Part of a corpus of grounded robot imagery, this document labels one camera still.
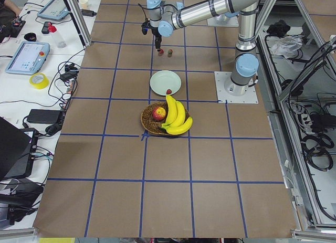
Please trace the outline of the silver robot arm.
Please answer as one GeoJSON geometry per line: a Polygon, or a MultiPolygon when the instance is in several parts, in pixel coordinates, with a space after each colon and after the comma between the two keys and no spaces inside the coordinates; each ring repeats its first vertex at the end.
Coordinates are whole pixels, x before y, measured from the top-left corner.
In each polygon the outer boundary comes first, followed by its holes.
{"type": "Polygon", "coordinates": [[[181,2],[146,0],[148,17],[142,24],[142,32],[150,30],[154,36],[155,48],[162,53],[162,38],[168,38],[176,30],[186,28],[186,44],[192,49],[201,47],[235,47],[236,60],[246,53],[254,54],[256,48],[256,14],[259,0],[205,0],[190,6],[181,2]],[[213,25],[200,22],[219,18],[238,18],[238,29],[215,30],[213,25]]]}

